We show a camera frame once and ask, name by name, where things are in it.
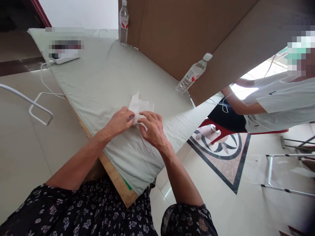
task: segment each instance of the wooden table edge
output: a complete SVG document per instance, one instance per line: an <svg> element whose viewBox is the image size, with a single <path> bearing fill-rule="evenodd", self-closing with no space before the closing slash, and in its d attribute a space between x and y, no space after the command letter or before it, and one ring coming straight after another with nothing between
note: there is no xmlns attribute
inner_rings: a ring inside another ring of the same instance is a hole
<svg viewBox="0 0 315 236"><path fill-rule="evenodd" d="M66 97L68 103L70 104L70 107L72 111L74 112L75 116L77 117L82 129L84 130L86 136L88 139L91 139L93 136L85 126L85 124L82 122L80 117L78 116L75 109L72 107L71 103L69 102L68 98ZM122 176L119 174L119 172L116 170L116 168L113 166L113 164L110 162L108 157L105 155L104 152L99 156L99 159L105 168L109 178L111 179L112 183L114 184L118 194L120 195L122 201L124 202L125 206L129 208L135 200L138 198L138 195L135 193L135 191L129 190L126 183L124 182Z"/></svg>

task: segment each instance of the hand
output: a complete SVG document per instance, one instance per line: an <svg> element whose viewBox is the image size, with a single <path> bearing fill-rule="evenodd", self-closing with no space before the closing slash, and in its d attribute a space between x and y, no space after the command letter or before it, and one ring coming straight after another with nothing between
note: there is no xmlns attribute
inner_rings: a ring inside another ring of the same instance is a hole
<svg viewBox="0 0 315 236"><path fill-rule="evenodd" d="M167 140L162 124L162 117L151 111L143 111L139 113L146 118L140 118L138 123L143 123L147 127L147 131L143 125L139 125L143 138L154 146L159 152L171 147L171 143Z"/></svg>
<svg viewBox="0 0 315 236"><path fill-rule="evenodd" d="M134 117L134 112L130 111L127 107L122 107L113 115L103 130L112 139L129 129L133 124Z"/></svg>

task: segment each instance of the plastic water bottle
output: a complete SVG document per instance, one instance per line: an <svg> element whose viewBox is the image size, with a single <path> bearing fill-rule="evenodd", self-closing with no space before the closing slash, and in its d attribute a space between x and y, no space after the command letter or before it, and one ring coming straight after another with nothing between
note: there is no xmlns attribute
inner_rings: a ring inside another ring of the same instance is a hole
<svg viewBox="0 0 315 236"><path fill-rule="evenodd" d="M204 73L207 62L212 58L212 54L206 53L202 60L192 65L184 78L177 85L175 91L178 94L186 92L190 86Z"/></svg>
<svg viewBox="0 0 315 236"><path fill-rule="evenodd" d="M127 44L128 21L127 1L122 0L122 7L119 12L119 41L122 45Z"/></svg>

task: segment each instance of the black floral dress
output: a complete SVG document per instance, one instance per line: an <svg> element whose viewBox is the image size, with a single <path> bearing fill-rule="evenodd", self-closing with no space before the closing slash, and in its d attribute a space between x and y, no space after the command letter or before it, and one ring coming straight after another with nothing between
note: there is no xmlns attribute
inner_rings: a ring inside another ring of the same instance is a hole
<svg viewBox="0 0 315 236"><path fill-rule="evenodd" d="M205 206L170 206L162 235L212 235ZM157 235L148 189L126 209L108 176L86 182L78 191L41 185L0 226L0 235Z"/></svg>

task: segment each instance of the white tissue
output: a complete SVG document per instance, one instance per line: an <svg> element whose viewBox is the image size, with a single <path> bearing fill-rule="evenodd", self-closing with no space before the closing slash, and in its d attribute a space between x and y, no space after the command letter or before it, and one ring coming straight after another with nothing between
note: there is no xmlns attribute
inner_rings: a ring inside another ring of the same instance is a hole
<svg viewBox="0 0 315 236"><path fill-rule="evenodd" d="M141 111L152 111L154 112L154 103L143 101L139 99L139 91L132 96L131 102L129 105L129 110L133 111L135 113L134 117L134 125L138 123L138 119L144 117L142 115L139 115L139 112Z"/></svg>

